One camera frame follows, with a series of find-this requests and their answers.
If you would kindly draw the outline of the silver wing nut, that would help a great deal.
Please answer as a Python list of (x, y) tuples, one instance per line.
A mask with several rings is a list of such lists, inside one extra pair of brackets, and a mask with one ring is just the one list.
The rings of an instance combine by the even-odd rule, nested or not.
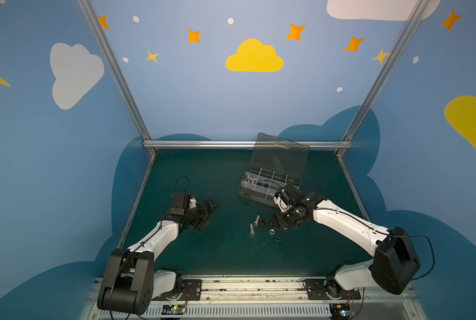
[(252, 185), (256, 185), (257, 184), (257, 176), (247, 174), (245, 176), (245, 182), (250, 183)]

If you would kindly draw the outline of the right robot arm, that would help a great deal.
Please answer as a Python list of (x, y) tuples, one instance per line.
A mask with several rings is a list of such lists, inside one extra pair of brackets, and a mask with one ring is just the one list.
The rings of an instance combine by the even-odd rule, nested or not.
[(303, 195), (291, 184), (275, 192), (273, 201), (279, 208), (275, 214), (278, 228), (315, 221), (347, 237), (371, 257), (338, 266), (326, 277), (323, 288), (331, 299), (358, 288), (381, 288), (399, 295), (421, 268), (412, 237), (400, 227), (388, 229), (368, 222), (318, 193)]

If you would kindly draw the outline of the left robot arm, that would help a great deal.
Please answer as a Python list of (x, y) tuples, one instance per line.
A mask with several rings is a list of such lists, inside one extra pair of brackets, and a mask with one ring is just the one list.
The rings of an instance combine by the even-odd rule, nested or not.
[(181, 272), (156, 271), (155, 261), (184, 230), (204, 229), (209, 224), (209, 216), (218, 208), (219, 204), (210, 199), (200, 202), (188, 193), (175, 194), (167, 213), (147, 235), (136, 244), (111, 253), (97, 307), (111, 313), (141, 316), (157, 297), (182, 297)]

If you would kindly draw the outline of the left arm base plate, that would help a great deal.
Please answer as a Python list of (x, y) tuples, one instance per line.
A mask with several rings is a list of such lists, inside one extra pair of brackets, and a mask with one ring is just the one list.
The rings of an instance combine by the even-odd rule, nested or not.
[(182, 284), (177, 284), (175, 288), (154, 298), (155, 301), (199, 301), (202, 294), (201, 279), (184, 279)]

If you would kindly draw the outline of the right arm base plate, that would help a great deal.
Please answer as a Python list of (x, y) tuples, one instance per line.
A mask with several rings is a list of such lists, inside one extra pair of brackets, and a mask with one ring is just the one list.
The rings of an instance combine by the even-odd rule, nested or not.
[(309, 300), (356, 300), (362, 298), (358, 289), (346, 291), (333, 279), (305, 279), (303, 287)]

